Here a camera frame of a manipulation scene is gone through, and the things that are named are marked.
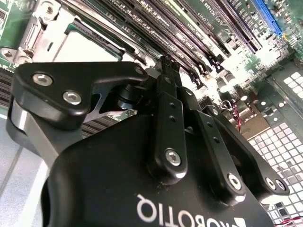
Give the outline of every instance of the electronic component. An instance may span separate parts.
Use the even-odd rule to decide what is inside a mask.
[[[280,26],[277,24],[276,20],[271,15],[264,1],[252,0],[252,2],[256,5],[256,8],[261,12],[261,16],[265,20],[266,24],[270,27],[270,29],[273,32],[275,32],[278,36],[282,35],[282,30]]]
[[[0,10],[0,19],[4,21],[5,18],[6,18],[6,13],[4,11]]]
[[[225,20],[228,27],[236,34],[237,38],[255,53],[262,48],[252,31],[239,16],[228,0],[210,0],[209,3]]]
[[[236,92],[238,94],[238,96],[240,97],[241,101],[246,101],[248,96],[245,94],[245,92],[243,91],[243,89],[241,87],[236,88]]]

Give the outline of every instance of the ram slot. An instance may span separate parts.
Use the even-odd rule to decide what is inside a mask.
[[[262,45],[252,31],[233,8],[228,0],[209,0],[209,4],[221,15],[228,27],[252,53],[260,50]]]
[[[190,39],[193,40],[193,42],[195,42],[196,45],[198,45],[203,52],[206,55],[209,55],[210,57],[214,58],[215,56],[213,56],[213,54],[211,53],[210,49],[202,42],[202,40],[200,40],[199,38],[197,38],[197,36],[190,31],[183,23],[182,21],[177,18],[171,11],[170,9],[166,6],[166,4],[163,3],[163,0],[152,0],[155,4],[155,7],[157,7],[159,10],[161,10],[164,15],[166,15],[170,20],[173,21],[173,26],[178,26],[179,30],[181,29],[182,31],[184,31]]]
[[[182,6],[187,11],[190,18],[196,21],[196,25],[201,29],[203,38],[209,39],[210,37],[215,41],[216,46],[223,52],[225,58],[228,58],[231,54],[229,50],[225,47],[223,42],[218,38],[218,36],[209,29],[207,24],[199,17],[199,15],[190,7],[190,5],[185,0],[177,0],[179,5]]]
[[[149,0],[128,0],[131,4],[139,4],[137,9],[143,10],[142,14],[148,18],[148,20],[153,25],[157,25],[157,28],[163,32],[167,37],[174,37],[172,40],[180,48],[186,49],[187,53],[191,53],[196,57],[196,61],[208,63],[211,66],[210,60],[212,59],[211,55],[207,56],[207,49],[205,46],[204,50],[200,48],[190,40],[190,38],[180,30],[175,22],[172,22],[166,15],[164,15],[151,1]]]
[[[107,5],[109,8],[115,10],[122,17],[127,18],[129,23],[132,23],[139,31],[143,31],[149,35],[160,47],[162,47],[166,53],[171,54],[176,60],[178,60],[186,69],[193,68],[196,63],[193,59],[196,59],[194,55],[188,53],[175,45],[178,44],[182,46],[180,42],[171,42],[168,37],[163,36],[163,32],[156,28],[154,25],[150,24],[144,16],[140,15],[138,12],[134,11],[133,7],[125,2],[119,0],[103,0],[102,3]]]

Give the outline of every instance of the black plastic part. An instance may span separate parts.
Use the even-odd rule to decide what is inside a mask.
[[[53,84],[47,87],[35,84],[32,76],[36,73],[50,76]],[[73,130],[82,125],[90,111],[92,94],[101,94],[96,105],[99,110],[113,87],[140,85],[147,78],[147,73],[133,62],[32,63],[16,69],[12,94],[25,110],[30,110],[55,127]],[[68,104],[62,98],[66,91],[78,93],[82,102]]]
[[[161,57],[162,74],[157,78],[157,98],[155,100],[154,128],[151,134],[151,148],[148,169],[162,184],[175,184],[187,172],[187,153],[184,136],[182,102],[176,98],[178,65]],[[166,157],[169,151],[176,152],[180,164],[171,164]]]
[[[150,115],[133,116],[60,154],[48,178],[49,227],[158,227],[165,222],[210,227],[222,222],[231,227],[241,226],[238,220],[247,227],[274,226],[250,191],[234,207],[212,196],[205,178],[206,146],[200,137],[186,133],[189,165],[182,181],[165,186],[153,179],[146,167],[151,126]],[[139,195],[155,206],[149,223],[138,216]],[[178,218],[185,211],[188,215]],[[151,217],[151,206],[145,203],[142,213]]]
[[[208,165],[205,176],[210,182],[214,195],[223,203],[234,206],[244,200],[246,190],[235,164],[225,146],[212,117],[202,112],[195,95],[185,87],[179,88],[179,98],[184,103],[184,116],[187,126],[205,141],[206,149],[201,153]],[[241,184],[239,189],[233,187],[228,176],[232,174]]]
[[[207,106],[203,112],[212,116],[218,126],[224,143],[229,153],[235,157],[237,169],[241,174],[244,183],[254,194],[258,201],[263,201],[270,195],[287,196],[290,191],[283,179],[271,168],[271,166],[257,153],[250,143],[239,134],[237,129],[221,114],[213,113],[213,106]],[[276,186],[272,190],[267,184],[266,178],[269,178]],[[281,189],[276,180],[284,184],[285,190]]]

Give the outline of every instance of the green circuit board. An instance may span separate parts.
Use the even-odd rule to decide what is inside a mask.
[[[4,19],[0,18],[0,47],[17,49],[32,15],[35,5],[33,0],[3,0],[0,10],[5,12]],[[13,71],[15,67],[0,57],[0,67]]]
[[[136,35],[129,27],[125,27],[124,21],[122,21],[121,18],[115,18],[102,6],[102,4],[97,3],[96,1],[90,0],[87,2],[89,2],[104,18],[114,23],[126,33],[129,33],[136,42],[141,43],[147,52],[152,52],[153,56],[160,56],[160,53],[153,49],[143,37]],[[174,7],[173,4],[170,4],[174,2],[173,0],[167,0],[165,2],[167,7]],[[265,34],[274,34],[266,23],[264,23],[262,16],[252,3],[252,0],[231,0],[230,2],[257,38],[264,39]],[[232,32],[218,13],[211,8],[208,0],[187,0],[187,3],[218,38],[227,45],[226,42],[232,36]],[[244,51],[239,54],[239,58],[242,59],[242,67],[251,75],[252,79],[258,78],[272,67],[279,66],[279,62],[291,55],[294,50],[296,50],[297,56],[300,59],[303,59],[303,43],[300,40],[303,35],[303,16],[300,12],[300,9],[303,9],[303,1],[267,0],[265,3],[283,31],[282,36],[275,36],[275,39],[272,41],[276,45],[276,49],[279,51],[280,55],[276,61],[265,66],[257,55],[245,51],[244,48]],[[277,10],[278,3],[280,4],[280,7],[283,7],[283,13],[279,13],[279,10]],[[18,48],[27,23],[31,17],[34,4],[34,0],[0,0],[0,10],[5,14],[4,17],[1,18],[0,12],[0,47]],[[188,22],[186,15],[181,13],[179,19],[185,25],[192,26]],[[1,57],[0,67],[10,71],[14,70],[14,66]]]

